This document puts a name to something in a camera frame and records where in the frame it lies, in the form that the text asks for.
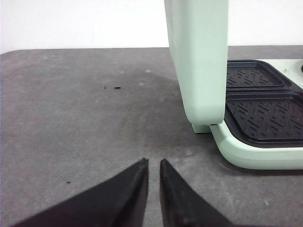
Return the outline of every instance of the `black waffle plate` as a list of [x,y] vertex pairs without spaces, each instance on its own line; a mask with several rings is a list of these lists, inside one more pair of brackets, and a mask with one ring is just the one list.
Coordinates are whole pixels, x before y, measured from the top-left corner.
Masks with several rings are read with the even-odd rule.
[[229,61],[224,120],[260,148],[303,147],[303,90],[262,61]]

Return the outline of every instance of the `mint green waffle maker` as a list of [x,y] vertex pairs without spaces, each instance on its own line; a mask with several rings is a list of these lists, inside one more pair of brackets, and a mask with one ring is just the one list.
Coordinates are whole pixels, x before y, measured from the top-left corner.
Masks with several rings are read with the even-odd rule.
[[249,169],[303,169],[303,60],[227,61],[228,0],[165,0],[169,48],[195,133]]

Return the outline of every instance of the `gray countertop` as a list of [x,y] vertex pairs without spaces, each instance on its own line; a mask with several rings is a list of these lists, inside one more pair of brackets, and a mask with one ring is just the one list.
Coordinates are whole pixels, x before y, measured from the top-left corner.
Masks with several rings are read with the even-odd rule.
[[[229,59],[259,58],[303,58],[303,46],[229,48]],[[150,161],[145,227],[162,226],[163,158],[234,223],[303,226],[303,171],[235,167],[211,134],[194,134],[168,48],[8,52],[1,98],[2,227],[142,157]]]

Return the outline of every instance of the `black plastic tip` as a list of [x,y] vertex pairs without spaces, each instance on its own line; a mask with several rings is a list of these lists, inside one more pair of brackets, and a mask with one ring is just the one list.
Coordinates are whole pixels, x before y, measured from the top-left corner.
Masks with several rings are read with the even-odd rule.
[[165,227],[234,226],[202,199],[166,159],[160,164],[160,199]]
[[148,160],[16,227],[141,227],[148,193]]

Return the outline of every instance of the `textured grid pattern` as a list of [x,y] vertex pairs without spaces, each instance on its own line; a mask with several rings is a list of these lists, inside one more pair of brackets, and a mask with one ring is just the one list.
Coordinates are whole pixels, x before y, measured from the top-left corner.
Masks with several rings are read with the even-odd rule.
[[227,87],[264,87],[279,86],[279,81],[273,80],[268,73],[259,67],[228,67]]
[[303,105],[294,99],[229,100],[242,131],[259,140],[303,139]]

